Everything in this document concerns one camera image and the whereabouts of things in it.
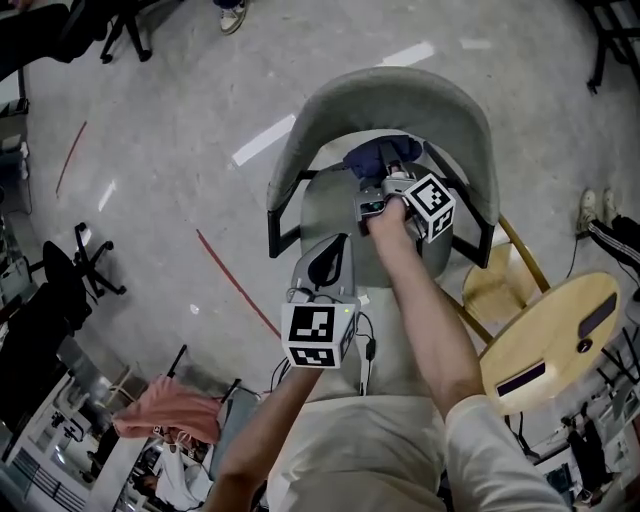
white sneaker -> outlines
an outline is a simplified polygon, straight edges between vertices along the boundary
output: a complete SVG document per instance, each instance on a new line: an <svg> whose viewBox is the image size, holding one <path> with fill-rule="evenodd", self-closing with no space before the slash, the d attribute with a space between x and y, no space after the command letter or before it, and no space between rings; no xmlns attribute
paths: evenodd
<svg viewBox="0 0 640 512"><path fill-rule="evenodd" d="M576 225L576 235L581 235L589 230L589 223L596 220L596 193L590 188L582 193L580 198L580 213Z"/></svg>
<svg viewBox="0 0 640 512"><path fill-rule="evenodd" d="M222 9L220 14L220 28L226 36L233 34L240 28L247 15L247 2L241 0L233 9Z"/></svg>
<svg viewBox="0 0 640 512"><path fill-rule="evenodd" d="M611 223L618 215L618 207L616 206L616 198L613 195L613 190L605 188L604 194L602 195L602 222L604 222L606 226L613 227Z"/></svg>

round wooden stool top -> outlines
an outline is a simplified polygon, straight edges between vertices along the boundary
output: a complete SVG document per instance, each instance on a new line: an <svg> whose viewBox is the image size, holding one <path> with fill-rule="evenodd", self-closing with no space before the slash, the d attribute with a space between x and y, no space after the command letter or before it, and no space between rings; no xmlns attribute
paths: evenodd
<svg viewBox="0 0 640 512"><path fill-rule="evenodd" d="M518 313L480 357L484 388L501 414L553 398L584 374L616 325L620 289L605 272L554 286Z"/></svg>

hand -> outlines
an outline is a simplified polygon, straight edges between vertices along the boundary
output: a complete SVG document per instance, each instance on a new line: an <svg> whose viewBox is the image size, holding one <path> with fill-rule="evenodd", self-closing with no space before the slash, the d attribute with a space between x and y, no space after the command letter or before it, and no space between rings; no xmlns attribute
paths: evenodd
<svg viewBox="0 0 640 512"><path fill-rule="evenodd" d="M392 197L380 215L370 217L367 220L367 227L371 236L377 239L392 232L405 232L404 221L406 214L407 207L404 204L404 200L399 197Z"/></svg>

gray chair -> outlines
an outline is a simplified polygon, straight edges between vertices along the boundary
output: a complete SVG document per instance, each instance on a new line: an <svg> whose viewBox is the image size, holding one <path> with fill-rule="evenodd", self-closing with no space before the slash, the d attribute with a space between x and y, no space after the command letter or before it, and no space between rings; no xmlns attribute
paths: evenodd
<svg viewBox="0 0 640 512"><path fill-rule="evenodd" d="M278 257L298 238L302 253L335 234L353 239L356 283L389 286L371 237L362 237L353 211L359 181L342 163L321 171L309 165L327 143L344 135L375 129L401 130L423 139L424 149L467 206L481 231L475 246L453 230L424 246L422 257L432 276L442 273L451 248L486 267L493 228L498 222L498 186L491 135L480 107L442 77L408 68L379 67L338 77L306 102L280 155L267 194L269 255ZM447 164L438 146L461 167L467 182ZM418 176L428 171L413 163ZM284 235L280 218L298 185L304 193L300 225Z"/></svg>

white tape mark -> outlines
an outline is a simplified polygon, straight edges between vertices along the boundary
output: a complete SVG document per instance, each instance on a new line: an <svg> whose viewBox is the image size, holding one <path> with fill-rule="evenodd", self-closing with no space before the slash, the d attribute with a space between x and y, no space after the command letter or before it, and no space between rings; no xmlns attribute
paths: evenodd
<svg viewBox="0 0 640 512"><path fill-rule="evenodd" d="M271 128L266 129L252 141L242 146L234 155L233 161L236 165L242 165L246 161L252 159L261 151L265 150L275 141L284 137L293 128L296 122L296 116L289 114L284 119L278 121Z"/></svg>
<svg viewBox="0 0 640 512"><path fill-rule="evenodd" d="M401 52L385 57L378 66L411 66L416 62L428 59L434 53L436 53L435 48L426 41L423 41Z"/></svg>
<svg viewBox="0 0 640 512"><path fill-rule="evenodd" d="M493 46L486 39L460 39L460 44L465 50L489 50Z"/></svg>
<svg viewBox="0 0 640 512"><path fill-rule="evenodd" d="M111 181L111 183L109 183L107 190L104 191L104 194L102 194L102 197L100 198L100 202L98 203L99 212L101 212L102 209L105 207L105 205L107 204L107 201L109 200L109 198L111 197L111 194L113 194L115 189L116 189L116 182L115 180L113 180Z"/></svg>

